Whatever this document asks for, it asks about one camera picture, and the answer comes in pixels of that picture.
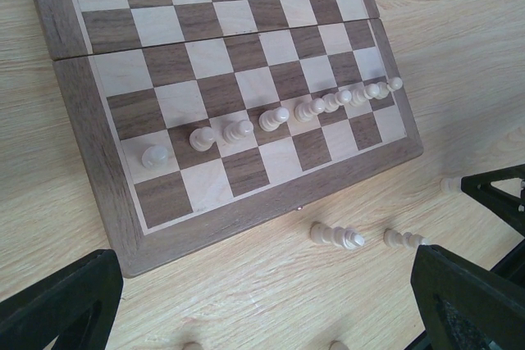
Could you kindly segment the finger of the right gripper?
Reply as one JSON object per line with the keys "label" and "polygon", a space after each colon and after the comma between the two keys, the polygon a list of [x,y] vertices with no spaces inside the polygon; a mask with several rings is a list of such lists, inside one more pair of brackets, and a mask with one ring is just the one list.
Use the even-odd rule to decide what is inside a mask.
{"label": "finger of the right gripper", "polygon": [[[465,176],[461,179],[460,189],[470,198],[495,213],[514,230],[524,235],[524,167],[511,166],[481,174]],[[496,181],[520,179],[520,196],[516,197],[491,183]]]}

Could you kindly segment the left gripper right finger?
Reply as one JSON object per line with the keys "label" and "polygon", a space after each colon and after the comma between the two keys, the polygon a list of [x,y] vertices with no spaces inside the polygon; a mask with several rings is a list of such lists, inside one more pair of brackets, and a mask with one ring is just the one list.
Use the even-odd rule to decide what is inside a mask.
{"label": "left gripper right finger", "polygon": [[410,284],[425,327],[412,349],[523,349],[524,246],[491,270],[420,246]]}

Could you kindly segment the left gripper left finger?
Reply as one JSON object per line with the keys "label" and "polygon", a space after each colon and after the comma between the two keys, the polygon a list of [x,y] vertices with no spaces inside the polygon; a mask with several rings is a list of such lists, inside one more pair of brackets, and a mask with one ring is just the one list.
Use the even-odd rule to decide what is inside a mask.
{"label": "left gripper left finger", "polygon": [[116,253],[95,250],[1,302],[1,348],[104,349],[122,289]]}

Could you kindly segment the white piece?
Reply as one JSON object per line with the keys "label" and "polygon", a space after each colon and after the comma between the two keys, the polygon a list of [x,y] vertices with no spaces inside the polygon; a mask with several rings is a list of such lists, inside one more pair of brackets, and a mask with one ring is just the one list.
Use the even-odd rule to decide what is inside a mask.
{"label": "white piece", "polygon": [[216,137],[214,131],[209,126],[197,128],[189,137],[190,146],[198,152],[207,151],[215,142]]}
{"label": "white piece", "polygon": [[393,93],[403,87],[403,80],[399,77],[389,78],[386,82],[378,82],[377,86],[380,89],[380,93],[376,96],[376,99],[381,100],[386,98],[390,93]]}
{"label": "white piece", "polygon": [[156,170],[164,167],[169,159],[169,152],[162,145],[153,145],[148,147],[142,157],[141,162],[148,170]]}
{"label": "white piece", "polygon": [[461,177],[443,178],[440,181],[441,191],[446,194],[461,193],[461,182]]}
{"label": "white piece", "polygon": [[186,343],[183,350],[203,350],[203,347],[196,342]]}
{"label": "white piece", "polygon": [[387,229],[383,235],[384,243],[391,247],[405,247],[407,249],[417,249],[421,245],[428,245],[428,239],[422,237],[420,234],[412,234],[410,232],[405,232],[401,234],[400,232],[392,229]]}
{"label": "white piece", "polygon": [[349,348],[341,341],[335,340],[331,342],[329,350],[349,350]]}
{"label": "white piece", "polygon": [[365,244],[364,237],[351,227],[330,227],[320,222],[312,225],[310,238],[316,244],[331,244],[345,250],[361,248]]}

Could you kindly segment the white pawn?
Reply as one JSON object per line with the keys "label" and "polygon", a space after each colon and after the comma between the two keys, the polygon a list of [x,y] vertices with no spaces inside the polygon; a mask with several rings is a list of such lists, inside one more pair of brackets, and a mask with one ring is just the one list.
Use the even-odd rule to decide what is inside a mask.
{"label": "white pawn", "polygon": [[253,123],[250,120],[238,120],[227,125],[223,138],[229,144],[238,143],[253,133]]}
{"label": "white pawn", "polygon": [[343,89],[337,93],[328,93],[322,97],[325,103],[325,113],[336,111],[339,107],[348,104],[352,99],[352,93],[348,89]]}
{"label": "white pawn", "polygon": [[294,109],[295,119],[299,122],[309,122],[325,111],[325,102],[322,98],[315,98],[309,102],[301,102]]}
{"label": "white pawn", "polygon": [[353,84],[350,86],[350,92],[352,98],[350,99],[349,104],[353,107],[360,107],[365,102],[377,98],[381,90],[377,84]]}
{"label": "white pawn", "polygon": [[265,111],[259,118],[260,128],[266,132],[272,132],[289,120],[290,113],[285,107]]}

